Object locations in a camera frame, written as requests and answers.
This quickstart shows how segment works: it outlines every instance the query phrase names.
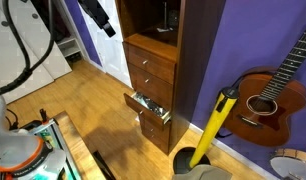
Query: open drawer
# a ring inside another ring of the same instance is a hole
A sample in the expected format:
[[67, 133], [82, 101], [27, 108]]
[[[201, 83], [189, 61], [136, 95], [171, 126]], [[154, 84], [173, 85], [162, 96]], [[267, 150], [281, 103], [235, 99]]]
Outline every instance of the open drawer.
[[139, 115], [144, 116], [146, 121], [149, 121], [153, 126], [163, 131], [166, 122], [171, 118], [169, 111], [158, 106], [140, 93], [135, 93], [132, 96], [124, 93], [124, 98], [130, 108], [139, 113]]

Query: acoustic guitar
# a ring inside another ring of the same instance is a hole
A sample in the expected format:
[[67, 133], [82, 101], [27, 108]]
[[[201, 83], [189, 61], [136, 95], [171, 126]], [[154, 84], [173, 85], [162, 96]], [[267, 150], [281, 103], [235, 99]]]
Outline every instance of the acoustic guitar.
[[233, 134], [258, 145], [280, 146], [290, 137], [290, 115], [306, 105], [306, 88], [291, 80], [306, 59], [306, 30], [275, 73], [242, 79], [240, 97], [224, 121]]

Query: floor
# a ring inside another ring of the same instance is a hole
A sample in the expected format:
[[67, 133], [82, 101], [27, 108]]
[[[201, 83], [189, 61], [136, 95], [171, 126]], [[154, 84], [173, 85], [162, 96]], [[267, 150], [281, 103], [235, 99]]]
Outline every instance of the floor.
[[[8, 105], [19, 116], [20, 126], [66, 111], [91, 152], [98, 150], [117, 179], [171, 179], [173, 158], [187, 146], [196, 147], [200, 135], [188, 130], [175, 149], [165, 155], [141, 135], [136, 113], [124, 102], [133, 91], [86, 61], [73, 71]], [[212, 146], [207, 156], [212, 165], [233, 174], [232, 179], [264, 179], [222, 150]]]

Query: purple wall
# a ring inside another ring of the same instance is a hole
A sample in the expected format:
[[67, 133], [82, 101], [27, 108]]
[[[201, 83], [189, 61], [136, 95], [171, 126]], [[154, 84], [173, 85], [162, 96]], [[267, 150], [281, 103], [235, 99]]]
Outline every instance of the purple wall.
[[80, 37], [83, 41], [84, 47], [92, 61], [94, 61], [96, 64], [102, 66], [99, 56], [96, 52], [96, 49], [94, 47], [91, 35], [87, 29], [87, 26], [85, 24], [84, 18], [82, 16], [82, 12], [79, 8], [79, 4], [77, 0], [65, 0], [65, 4], [70, 11], [70, 14], [74, 20], [74, 24], [78, 30], [78, 33], [80, 34]]
[[[205, 128], [218, 91], [232, 84], [243, 71], [280, 65], [305, 28], [306, 0], [227, 1], [193, 124]], [[306, 86], [306, 61], [295, 79]], [[278, 176], [269, 164], [274, 150], [294, 148], [306, 152], [306, 108], [292, 116], [291, 139], [283, 147], [266, 148], [235, 135], [219, 140]]]

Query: cord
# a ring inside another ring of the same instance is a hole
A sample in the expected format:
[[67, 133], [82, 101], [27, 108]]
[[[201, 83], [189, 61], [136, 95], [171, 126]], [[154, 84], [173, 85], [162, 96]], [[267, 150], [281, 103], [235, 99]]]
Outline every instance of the cord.
[[269, 73], [270, 71], [268, 70], [264, 70], [264, 71], [257, 71], [257, 72], [249, 72], [249, 73], [246, 73], [246, 74], [243, 74], [241, 75], [240, 77], [238, 77], [235, 82], [232, 84], [231, 87], [234, 87], [234, 88], [238, 88], [239, 86], [239, 82], [245, 77], [245, 76], [248, 76], [248, 75], [251, 75], [251, 74], [263, 74], [263, 73]]
[[15, 88], [19, 87], [21, 84], [23, 84], [33, 73], [33, 71], [44, 62], [44, 60], [49, 56], [50, 52], [52, 51], [53, 45], [54, 45], [54, 21], [53, 21], [53, 4], [52, 4], [52, 0], [48, 1], [48, 5], [49, 5], [49, 21], [50, 21], [50, 41], [49, 41], [49, 45], [47, 47], [46, 52], [44, 53], [44, 55], [41, 57], [40, 60], [38, 60], [38, 62], [36, 64], [34, 64], [32, 66], [32, 68], [30, 68], [30, 58], [28, 56], [28, 53], [25, 49], [25, 46], [21, 40], [20, 35], [18, 34], [18, 31], [13, 23], [12, 17], [11, 17], [11, 13], [10, 13], [10, 9], [9, 9], [9, 0], [2, 0], [3, 3], [3, 11], [5, 14], [5, 18], [7, 20], [7, 22], [9, 23], [10, 29], [23, 53], [24, 59], [25, 59], [25, 68], [23, 69], [22, 73], [11, 83], [0, 87], [0, 95], [10, 92], [12, 90], [14, 90]]
[[7, 116], [5, 116], [5, 119], [9, 122], [9, 129], [11, 129], [12, 123], [11, 123], [10, 119]]
[[10, 109], [6, 109], [6, 110], [9, 111], [10, 113], [12, 113], [13, 116], [15, 117], [15, 122], [12, 124], [11, 121], [10, 121], [10, 119], [9, 119], [7, 116], [5, 116], [5, 118], [9, 121], [9, 125], [10, 125], [9, 130], [18, 129], [18, 128], [19, 128], [19, 127], [18, 127], [18, 126], [19, 126], [19, 118], [17, 117], [16, 113], [13, 112], [13, 111], [10, 110]]

